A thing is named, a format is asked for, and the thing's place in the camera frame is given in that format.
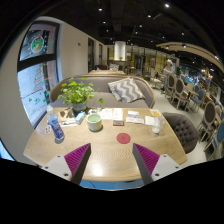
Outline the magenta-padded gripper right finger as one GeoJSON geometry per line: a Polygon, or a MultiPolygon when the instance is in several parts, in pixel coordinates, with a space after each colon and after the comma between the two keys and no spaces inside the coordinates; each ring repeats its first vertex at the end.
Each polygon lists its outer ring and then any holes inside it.
{"type": "Polygon", "coordinates": [[[133,155],[145,185],[181,169],[181,166],[167,154],[158,155],[136,143],[133,144],[133,155]]]}

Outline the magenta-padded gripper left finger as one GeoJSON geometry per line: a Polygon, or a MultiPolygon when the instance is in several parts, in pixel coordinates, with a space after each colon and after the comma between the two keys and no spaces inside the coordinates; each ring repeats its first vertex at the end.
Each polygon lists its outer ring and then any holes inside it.
{"type": "Polygon", "coordinates": [[[87,143],[66,155],[56,155],[42,169],[79,185],[90,155],[91,144],[87,143]]]}

